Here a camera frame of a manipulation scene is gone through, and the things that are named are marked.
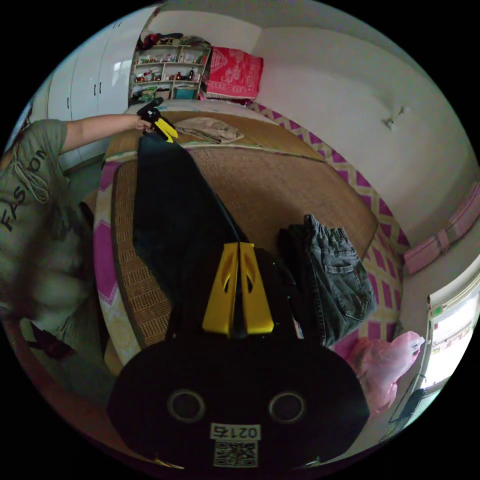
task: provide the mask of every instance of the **hand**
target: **hand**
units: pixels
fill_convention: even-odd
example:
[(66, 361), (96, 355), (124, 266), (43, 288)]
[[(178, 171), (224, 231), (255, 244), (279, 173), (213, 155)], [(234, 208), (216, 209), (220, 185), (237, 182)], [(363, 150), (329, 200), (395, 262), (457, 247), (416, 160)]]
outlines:
[(151, 134), (154, 131), (152, 124), (149, 121), (142, 120), (138, 115), (135, 115), (133, 128), (136, 130), (142, 130), (148, 134)]

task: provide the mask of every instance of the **white wardrobe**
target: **white wardrobe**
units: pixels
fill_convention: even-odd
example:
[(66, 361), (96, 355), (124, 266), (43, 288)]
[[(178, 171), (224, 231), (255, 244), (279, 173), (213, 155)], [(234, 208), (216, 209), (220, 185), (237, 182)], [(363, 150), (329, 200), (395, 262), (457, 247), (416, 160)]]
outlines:
[[(48, 118), (75, 121), (122, 114), (128, 108), (129, 80), (137, 41), (156, 6), (112, 23), (78, 47), (55, 70), (48, 94)], [(60, 157), (63, 170), (105, 153), (109, 138)]]

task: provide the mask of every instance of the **folded towel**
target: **folded towel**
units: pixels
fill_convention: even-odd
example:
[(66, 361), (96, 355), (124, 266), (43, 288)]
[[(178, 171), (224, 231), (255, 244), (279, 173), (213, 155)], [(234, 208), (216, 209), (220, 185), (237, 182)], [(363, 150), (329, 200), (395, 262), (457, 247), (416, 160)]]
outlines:
[(244, 137), (237, 128), (207, 116), (179, 121), (175, 128), (180, 134), (192, 135), (216, 144), (229, 144)]

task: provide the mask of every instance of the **box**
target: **box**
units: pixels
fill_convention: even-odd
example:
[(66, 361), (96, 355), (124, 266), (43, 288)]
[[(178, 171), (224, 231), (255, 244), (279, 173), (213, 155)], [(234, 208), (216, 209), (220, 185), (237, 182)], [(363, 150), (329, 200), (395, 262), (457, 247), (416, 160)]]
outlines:
[(170, 98), (170, 90), (156, 91), (155, 98), (156, 99), (162, 98), (164, 100), (168, 100)]
[(195, 96), (196, 88), (175, 88), (175, 98), (193, 100)]

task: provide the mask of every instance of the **bed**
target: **bed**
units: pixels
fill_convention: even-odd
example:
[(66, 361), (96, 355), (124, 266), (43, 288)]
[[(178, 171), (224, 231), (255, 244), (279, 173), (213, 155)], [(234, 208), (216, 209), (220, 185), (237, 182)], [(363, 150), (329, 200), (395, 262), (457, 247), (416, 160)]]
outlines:
[[(140, 106), (129, 108), (130, 113)], [(323, 155), (260, 114), (218, 100), (174, 100), (160, 111), (172, 123), (208, 116), (244, 135), (228, 145), (180, 135), (242, 230), (276, 253), (279, 228), (312, 213), (328, 227), (345, 227), (368, 271), (378, 310), (332, 349), (347, 358), (359, 337), (391, 340), (402, 294), (398, 255), (372, 211)], [(114, 136), (97, 196), (94, 259), (100, 304), (120, 361), (165, 338), (171, 306), (132, 243), (136, 150), (141, 133)]]

